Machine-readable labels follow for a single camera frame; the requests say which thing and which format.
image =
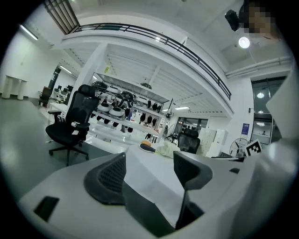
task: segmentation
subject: pipe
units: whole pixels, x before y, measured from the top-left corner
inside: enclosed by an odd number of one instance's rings
[[[226,76],[227,76],[227,78],[230,78],[232,76],[237,76],[239,74],[244,74],[244,73],[250,73],[251,71],[257,71],[257,70],[260,70],[263,68],[286,64],[286,63],[289,63],[291,61],[291,59],[292,58],[290,56],[283,56],[280,58],[263,61],[263,62],[260,62],[257,64],[253,64],[253,65],[246,66],[246,67],[243,67],[243,68],[240,68],[237,70],[230,71],[230,72],[226,73]]]

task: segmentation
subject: white column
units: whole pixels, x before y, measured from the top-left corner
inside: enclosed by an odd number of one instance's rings
[[[11,92],[12,87],[13,87],[13,79],[6,76],[5,82],[3,85],[2,98],[4,98],[4,99],[10,98],[10,92]]]
[[[24,98],[26,83],[27,83],[27,81],[21,80],[21,83],[20,83],[20,86],[19,86],[18,100],[23,100],[23,98]]]
[[[71,100],[73,98],[74,92],[77,91],[81,85],[88,84],[89,81],[92,79],[93,73],[96,71],[97,67],[103,61],[105,61],[105,56],[107,54],[107,46],[108,43],[101,43],[85,63],[71,92],[71,97],[67,105],[67,110],[69,110],[69,107],[71,105]]]

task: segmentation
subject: electric fan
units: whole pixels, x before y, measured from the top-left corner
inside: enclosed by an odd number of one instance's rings
[[[248,141],[243,138],[236,139],[230,146],[229,154],[233,157],[245,157],[244,147],[248,144]]]

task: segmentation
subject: chair armrest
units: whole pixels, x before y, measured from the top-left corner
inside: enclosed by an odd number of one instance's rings
[[[61,111],[59,111],[59,110],[49,110],[49,111],[48,111],[48,114],[55,114],[55,115],[58,115],[58,114],[61,114]]]
[[[80,131],[80,130],[87,129],[89,126],[90,126],[90,123],[77,124],[76,129],[78,131]]]
[[[59,111],[59,110],[50,110],[50,111],[48,111],[48,114],[54,114],[55,123],[58,123],[58,115],[61,114],[61,111]]]

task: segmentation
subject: ceiling light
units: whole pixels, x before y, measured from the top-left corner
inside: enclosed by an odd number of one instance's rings
[[[68,73],[71,74],[71,72],[69,70],[67,70],[66,68],[64,68],[63,66],[60,66],[60,68],[64,69],[65,71],[67,71]]]
[[[185,109],[189,109],[189,107],[179,107],[179,108],[175,108],[176,110],[185,110]]]
[[[26,27],[24,27],[23,25],[20,25],[20,28],[22,28],[28,35],[30,35],[34,40],[37,40],[38,37],[36,35],[34,35],[32,32],[30,32]]]
[[[258,98],[263,98],[263,97],[264,97],[264,94],[261,93],[261,92],[259,92],[259,93],[257,94],[257,97],[258,97]]]
[[[241,37],[240,39],[239,39],[239,45],[240,45],[240,47],[242,47],[242,48],[248,48],[249,47],[249,45],[250,45],[250,41],[249,41],[249,39],[247,38],[247,37]]]

